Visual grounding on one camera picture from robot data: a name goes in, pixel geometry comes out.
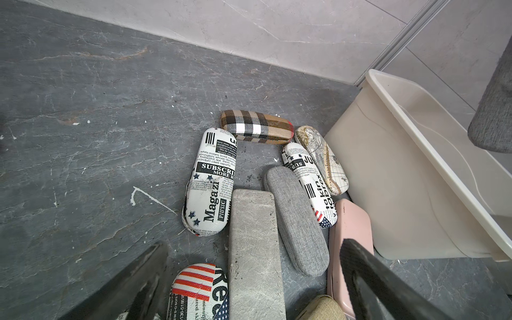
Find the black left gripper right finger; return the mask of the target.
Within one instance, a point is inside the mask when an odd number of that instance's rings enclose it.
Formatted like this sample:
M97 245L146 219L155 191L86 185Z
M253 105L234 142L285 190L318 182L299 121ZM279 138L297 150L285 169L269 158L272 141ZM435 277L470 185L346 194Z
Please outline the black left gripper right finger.
M383 319L380 305L394 319L450 319L408 284L397 277L373 254L354 247L357 266L349 290L356 319Z

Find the grey fabric case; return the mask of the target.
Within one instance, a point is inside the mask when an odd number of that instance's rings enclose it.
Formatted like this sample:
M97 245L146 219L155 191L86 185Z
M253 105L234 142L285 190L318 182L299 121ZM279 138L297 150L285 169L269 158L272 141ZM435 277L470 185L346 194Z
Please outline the grey fabric case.
M323 275L329 265L327 242L299 180L278 166L267 171L264 184L274 196L277 227L294 268L308 277Z

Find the stone grey case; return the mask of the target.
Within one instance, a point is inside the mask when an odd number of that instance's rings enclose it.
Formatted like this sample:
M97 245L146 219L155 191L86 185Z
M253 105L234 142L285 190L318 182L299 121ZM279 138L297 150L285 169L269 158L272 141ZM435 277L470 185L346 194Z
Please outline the stone grey case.
M273 194L236 189L229 223L229 318L285 319Z

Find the newspaper flag case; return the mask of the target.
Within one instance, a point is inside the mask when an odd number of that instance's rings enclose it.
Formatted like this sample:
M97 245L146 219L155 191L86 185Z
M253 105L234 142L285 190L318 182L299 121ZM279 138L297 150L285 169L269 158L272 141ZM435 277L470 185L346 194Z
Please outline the newspaper flag case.
M229 319L226 273L211 263L196 263L173 281L167 318L170 320Z

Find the tan fabric case front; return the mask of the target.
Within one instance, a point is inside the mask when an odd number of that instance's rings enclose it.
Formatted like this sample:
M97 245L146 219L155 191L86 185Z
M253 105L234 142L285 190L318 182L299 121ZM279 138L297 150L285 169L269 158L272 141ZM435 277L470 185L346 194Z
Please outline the tan fabric case front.
M346 320L339 304L329 295L314 298L296 317L296 320Z

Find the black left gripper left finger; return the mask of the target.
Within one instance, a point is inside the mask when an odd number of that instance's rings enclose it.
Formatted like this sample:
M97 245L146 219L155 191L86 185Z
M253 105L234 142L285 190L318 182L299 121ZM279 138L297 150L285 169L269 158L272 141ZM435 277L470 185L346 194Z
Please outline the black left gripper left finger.
M102 288L61 316L62 319L153 319L167 285L169 249L155 242Z

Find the plaid glasses case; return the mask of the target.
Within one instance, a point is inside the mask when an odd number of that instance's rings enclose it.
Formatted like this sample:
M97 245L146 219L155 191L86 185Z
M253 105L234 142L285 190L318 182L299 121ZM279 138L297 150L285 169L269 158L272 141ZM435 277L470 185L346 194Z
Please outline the plaid glasses case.
M289 143L295 129L282 117L245 110L225 110L220 118L221 128L240 141L283 145Z

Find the map print glasses case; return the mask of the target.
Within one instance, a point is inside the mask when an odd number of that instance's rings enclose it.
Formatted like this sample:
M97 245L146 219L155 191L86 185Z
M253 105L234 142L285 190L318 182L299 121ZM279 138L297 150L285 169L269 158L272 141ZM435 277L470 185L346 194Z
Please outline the map print glasses case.
M349 181L340 162L317 129L304 125L296 129L295 139L310 154L329 192L341 195L349 189Z

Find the newspaper print case centre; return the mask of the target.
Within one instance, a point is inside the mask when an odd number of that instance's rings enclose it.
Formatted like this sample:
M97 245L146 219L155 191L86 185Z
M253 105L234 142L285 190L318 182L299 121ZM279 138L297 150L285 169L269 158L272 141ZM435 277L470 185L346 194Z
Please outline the newspaper print case centre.
M282 159L298 178L322 229L329 229L337 222L335 203L307 150L298 143L288 143L282 150Z

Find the pink flat case right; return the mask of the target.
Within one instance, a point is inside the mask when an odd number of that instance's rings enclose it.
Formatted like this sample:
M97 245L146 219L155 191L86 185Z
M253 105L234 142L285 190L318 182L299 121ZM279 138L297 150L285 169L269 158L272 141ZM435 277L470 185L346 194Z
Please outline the pink flat case right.
M335 204L337 222L329 229L330 262L327 271L327 294L334 298L350 319L355 319L349 290L353 287L352 271L357 266L354 247L373 254L373 236L369 215L348 199Z

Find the beige plastic storage bin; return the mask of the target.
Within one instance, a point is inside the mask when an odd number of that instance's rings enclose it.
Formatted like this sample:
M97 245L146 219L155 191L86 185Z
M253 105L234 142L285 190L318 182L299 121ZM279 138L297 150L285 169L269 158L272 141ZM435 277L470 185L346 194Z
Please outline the beige plastic storage bin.
M420 85L369 70L325 141L386 259L511 259L511 173Z

